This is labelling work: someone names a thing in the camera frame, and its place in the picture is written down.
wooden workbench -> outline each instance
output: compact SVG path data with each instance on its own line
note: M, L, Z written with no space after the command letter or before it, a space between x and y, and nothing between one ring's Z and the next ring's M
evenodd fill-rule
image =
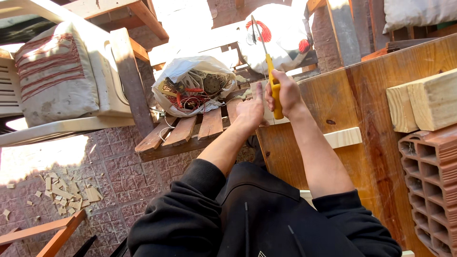
M392 129L386 88L457 68L457 34L403 49L299 83L323 133L360 127L363 143L335 149L362 203L388 227L403 250L433 256L414 232L408 189ZM290 123L257 130L270 173L308 189Z

tiled floor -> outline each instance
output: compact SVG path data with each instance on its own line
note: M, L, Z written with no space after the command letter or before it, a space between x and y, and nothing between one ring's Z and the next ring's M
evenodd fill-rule
M170 182L179 179L191 160L202 151L141 163L134 152L139 140L136 128L129 126L1 149L0 213L4 209L11 213L8 216L10 221L0 216L0 235L15 227L25 229L68 216L61 217L57 213L57 205L44 194L35 196L37 190L43 192L45 189L41 178L35 176L54 171L67 182L73 177L79 189L91 184L104 196L103 200L85 208L88 218L57 256L73 256L93 235L97 235L98 239L86 256L109 256L127 236L134 221L143 214L147 202L169 190ZM254 150L243 147L237 160L252 161L253 158ZM7 183L15 183L16 188L7 189ZM84 191L81 194L87 199ZM34 206L28 205L27 201L32 201ZM39 221L35 221L37 215L41 216ZM53 235L47 233L16 242L3 256L35 256Z

hand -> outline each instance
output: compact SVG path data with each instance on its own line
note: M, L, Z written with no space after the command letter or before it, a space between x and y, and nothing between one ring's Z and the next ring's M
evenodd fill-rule
M236 106L236 118L240 125L246 126L249 133L256 130L259 125L268 126L270 125L267 120L263 118L264 107L263 107L263 95L262 95L262 83L258 82L256 85L256 99L247 100L239 103Z
M302 99L300 94L300 88L298 84L287 77L286 73L278 70L272 70L271 73L273 76L279 80L281 83L281 89L279 90L279 101L282 106L282 114L289 118L289 114L295 110L302 107L306 108L305 102ZM270 83L265 87L265 100L268 103L268 109L273 111L275 109L275 99L271 96L271 86Z

black hoodie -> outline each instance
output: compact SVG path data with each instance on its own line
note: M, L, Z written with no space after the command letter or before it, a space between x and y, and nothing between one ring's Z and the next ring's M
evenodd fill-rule
M134 257L399 257L389 231L357 190L313 199L248 162L227 179L196 159L130 230Z

yellow saw handle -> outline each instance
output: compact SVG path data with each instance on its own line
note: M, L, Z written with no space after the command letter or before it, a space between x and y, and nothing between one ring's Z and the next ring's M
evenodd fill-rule
M281 84L277 79L273 77L271 71L275 68L273 67L273 60L271 59L269 54L265 54L266 64L268 65L268 80L270 81L271 91L273 98L275 99L275 110L273 111L273 115L275 119L282 119L284 115L282 114L282 106L281 102L279 101L279 90L281 89Z

